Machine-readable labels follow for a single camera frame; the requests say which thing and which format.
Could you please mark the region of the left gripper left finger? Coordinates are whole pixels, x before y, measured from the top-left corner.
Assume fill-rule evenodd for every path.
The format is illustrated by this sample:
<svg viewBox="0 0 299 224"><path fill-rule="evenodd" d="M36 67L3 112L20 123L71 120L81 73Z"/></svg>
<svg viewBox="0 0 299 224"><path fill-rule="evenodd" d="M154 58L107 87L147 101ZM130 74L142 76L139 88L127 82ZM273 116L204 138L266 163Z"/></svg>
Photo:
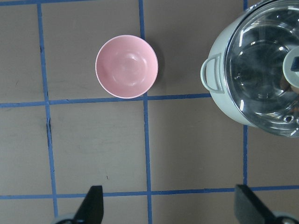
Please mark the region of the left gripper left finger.
<svg viewBox="0 0 299 224"><path fill-rule="evenodd" d="M91 186L74 215L75 224L100 224L104 216L103 188Z"/></svg>

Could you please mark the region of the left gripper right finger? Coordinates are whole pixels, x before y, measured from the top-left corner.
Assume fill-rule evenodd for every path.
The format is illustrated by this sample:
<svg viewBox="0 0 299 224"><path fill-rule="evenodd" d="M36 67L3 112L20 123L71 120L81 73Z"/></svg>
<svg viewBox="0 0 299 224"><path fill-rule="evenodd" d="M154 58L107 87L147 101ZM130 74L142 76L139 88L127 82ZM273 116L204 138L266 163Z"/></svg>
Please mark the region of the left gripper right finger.
<svg viewBox="0 0 299 224"><path fill-rule="evenodd" d="M235 186L235 217L240 224L279 223L279 219L247 185Z"/></svg>

